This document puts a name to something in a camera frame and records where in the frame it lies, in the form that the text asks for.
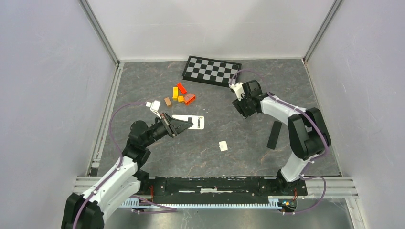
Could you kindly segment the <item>white battery cover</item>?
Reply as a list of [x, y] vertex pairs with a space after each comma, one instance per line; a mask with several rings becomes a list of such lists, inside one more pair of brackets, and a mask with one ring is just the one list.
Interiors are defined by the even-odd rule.
[[220, 148], [221, 152], [227, 151], [228, 150], [227, 142], [226, 141], [220, 141], [219, 142], [219, 148]]

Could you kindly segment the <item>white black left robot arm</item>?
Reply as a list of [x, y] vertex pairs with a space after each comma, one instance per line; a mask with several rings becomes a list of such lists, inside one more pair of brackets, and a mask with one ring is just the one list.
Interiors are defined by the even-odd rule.
[[110, 170], [82, 194], [72, 193], [67, 198], [61, 227], [104, 228], [110, 216], [131, 195], [149, 191], [149, 174], [141, 170], [150, 156], [147, 147], [165, 136], [176, 137], [192, 126], [191, 118], [184, 121], [167, 113], [160, 114], [152, 125], [135, 121], [123, 152]]

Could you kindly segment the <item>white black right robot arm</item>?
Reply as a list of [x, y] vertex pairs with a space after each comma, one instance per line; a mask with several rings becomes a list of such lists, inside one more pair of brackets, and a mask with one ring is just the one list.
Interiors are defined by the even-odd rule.
[[244, 117], [255, 113], [269, 115], [288, 127], [292, 153], [287, 163], [278, 171], [276, 189], [287, 195], [295, 189], [307, 164], [331, 146], [331, 138], [322, 113], [316, 107], [307, 109], [292, 105], [273, 93], [264, 93], [256, 80], [231, 84], [235, 93], [233, 106]]

